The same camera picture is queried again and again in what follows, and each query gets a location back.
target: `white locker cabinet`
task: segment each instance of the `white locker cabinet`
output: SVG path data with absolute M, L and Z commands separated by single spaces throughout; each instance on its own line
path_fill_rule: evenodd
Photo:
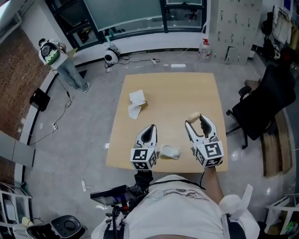
M 256 37 L 262 0 L 213 0 L 209 42 L 211 61 L 244 65 Z

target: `chair base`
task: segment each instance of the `chair base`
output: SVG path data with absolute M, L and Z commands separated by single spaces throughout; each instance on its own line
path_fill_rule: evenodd
M 226 111 L 226 115 L 227 116 L 229 116 L 229 115 L 234 116 L 234 113 L 231 110 L 228 110 L 228 111 Z M 230 133 L 236 131 L 239 128 L 241 128 L 241 126 L 238 125 L 237 127 L 233 128 L 232 130 L 226 132 L 226 135 L 229 135 Z M 248 147 L 248 136 L 247 136 L 247 134 L 245 133 L 244 130 L 243 130 L 243 133 L 244 133 L 245 145 L 242 145 L 242 149 L 246 149 Z

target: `chair backrest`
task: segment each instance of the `chair backrest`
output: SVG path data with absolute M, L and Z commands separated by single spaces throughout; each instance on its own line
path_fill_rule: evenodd
M 283 66 L 269 65 L 259 87 L 251 93 L 268 113 L 274 117 L 280 110 L 296 99 L 295 79 L 290 70 Z

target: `black window frame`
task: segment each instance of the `black window frame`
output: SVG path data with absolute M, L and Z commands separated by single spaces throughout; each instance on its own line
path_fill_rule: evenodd
M 45 0 L 45 1 L 48 5 L 50 11 L 52 12 L 57 24 L 59 25 L 62 32 L 64 33 L 66 38 L 69 40 L 69 42 L 73 48 L 78 48 L 78 50 L 83 50 L 83 49 L 89 48 L 91 46 L 94 46 L 97 44 L 103 44 L 103 43 L 107 42 L 107 40 L 103 34 L 103 31 L 98 31 L 97 27 L 95 26 L 95 23 L 93 22 L 93 19 L 88 11 L 86 4 L 84 3 L 84 0 L 69 0 L 67 3 L 65 3 L 61 7 L 56 7 L 53 0 Z M 137 36 L 137 35 L 146 35 L 146 34 L 153 34 L 153 33 L 169 33 L 169 32 L 202 32 L 202 33 L 206 33 L 206 28 L 202 31 L 202 27 L 203 27 L 204 23 L 206 22 L 207 0 L 202 0 L 202 5 L 192 5 L 192 4 L 188 4 L 187 2 L 184 2 L 182 4 L 168 4 L 167 5 L 166 0 L 159 0 L 159 1 L 160 1 L 160 8 L 161 8 L 161 13 L 162 13 L 162 20 L 163 20 L 164 28 L 141 30 L 138 32 L 127 33 L 127 34 L 124 32 L 121 35 L 112 36 L 109 39 L 111 41 L 114 41 L 117 39 L 131 37 L 131 36 Z M 78 3 L 78 2 L 81 4 L 83 12 L 87 18 L 87 22 L 81 23 L 81 24 L 75 26 L 73 29 L 66 31 L 58 16 L 62 11 L 64 11 L 65 9 L 69 8 L 70 6 L 72 6 L 73 4 Z M 175 9 L 175 8 L 201 10 L 201 23 L 202 23 L 201 28 L 187 28 L 187 27 L 168 28 L 167 19 L 166 19 L 166 10 Z M 73 34 L 88 27 L 88 26 L 92 27 L 98 40 L 95 42 L 92 42 L 90 44 L 80 46 L 79 43 L 76 41 L 75 37 L 73 36 Z

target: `black plastic chair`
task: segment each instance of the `black plastic chair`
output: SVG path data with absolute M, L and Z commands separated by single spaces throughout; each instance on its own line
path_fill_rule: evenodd
M 256 140 L 266 131 L 271 134 L 276 125 L 275 115 L 296 99 L 294 86 L 295 79 L 288 68 L 269 65 L 260 85 L 254 91 L 249 86 L 239 90 L 240 102 L 232 111 L 226 112 L 226 115 L 234 116 L 239 125 L 226 132 L 226 135 L 242 128 L 245 138 L 242 148 L 245 149 L 248 146 L 247 136 Z

